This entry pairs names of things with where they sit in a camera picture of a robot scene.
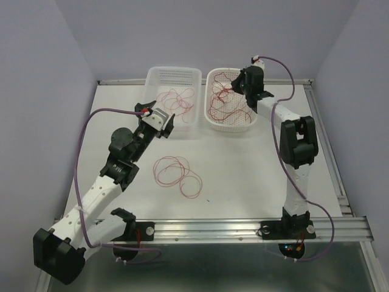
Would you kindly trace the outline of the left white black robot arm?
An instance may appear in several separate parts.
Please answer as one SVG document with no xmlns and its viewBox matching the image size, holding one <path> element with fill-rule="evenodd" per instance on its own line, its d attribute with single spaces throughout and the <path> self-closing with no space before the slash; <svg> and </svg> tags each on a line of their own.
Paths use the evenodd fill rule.
<svg viewBox="0 0 389 292">
<path fill-rule="evenodd" d="M 89 190 L 81 195 L 78 172 L 74 171 L 76 205 L 50 229 L 39 229 L 33 236 L 36 267 L 59 282 L 69 285 L 82 272 L 87 259 L 101 248 L 124 251 L 123 263 L 135 263 L 140 252 L 161 255 L 158 248 L 141 248 L 136 216 L 116 208 L 108 219 L 97 223 L 101 213 L 134 181 L 141 158 L 154 138 L 168 138 L 175 115 L 154 107 L 154 102 L 137 103 L 131 112 L 138 118 L 134 131 L 116 129 L 108 147 L 106 164 Z"/>
</svg>

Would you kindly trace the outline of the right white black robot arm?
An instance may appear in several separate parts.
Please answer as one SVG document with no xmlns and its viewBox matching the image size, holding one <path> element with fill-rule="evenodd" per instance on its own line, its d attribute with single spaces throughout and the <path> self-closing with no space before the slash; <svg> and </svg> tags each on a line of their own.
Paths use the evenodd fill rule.
<svg viewBox="0 0 389 292">
<path fill-rule="evenodd" d="M 286 200 L 279 220 L 261 221 L 259 235 L 264 240 L 314 239 L 306 192 L 311 165 L 318 155 L 315 121 L 277 105 L 274 95 L 264 89 L 264 70 L 259 66 L 242 69 L 231 82 L 234 92 L 246 98 L 247 105 L 280 131 L 276 152 L 286 172 Z"/>
</svg>

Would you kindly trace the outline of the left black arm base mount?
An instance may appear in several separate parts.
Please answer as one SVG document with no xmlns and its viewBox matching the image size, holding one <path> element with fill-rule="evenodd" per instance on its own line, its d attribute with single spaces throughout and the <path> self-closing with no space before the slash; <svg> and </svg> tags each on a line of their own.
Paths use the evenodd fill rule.
<svg viewBox="0 0 389 292">
<path fill-rule="evenodd" d="M 125 224 L 124 231 L 119 232 L 115 242 L 151 242 L 154 240 L 155 222 L 138 221 L 133 213 L 116 208 L 111 215 L 121 218 Z"/>
</svg>

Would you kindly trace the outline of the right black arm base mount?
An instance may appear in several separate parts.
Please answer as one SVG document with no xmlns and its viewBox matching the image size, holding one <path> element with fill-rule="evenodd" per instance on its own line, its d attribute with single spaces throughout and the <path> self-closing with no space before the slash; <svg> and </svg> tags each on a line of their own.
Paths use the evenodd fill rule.
<svg viewBox="0 0 389 292">
<path fill-rule="evenodd" d="M 315 239 L 315 231 L 307 230 L 310 225 L 313 225 L 311 220 L 282 217 L 261 221 L 258 233 L 263 240 L 297 240 L 302 235 L 305 239 Z"/>
</svg>

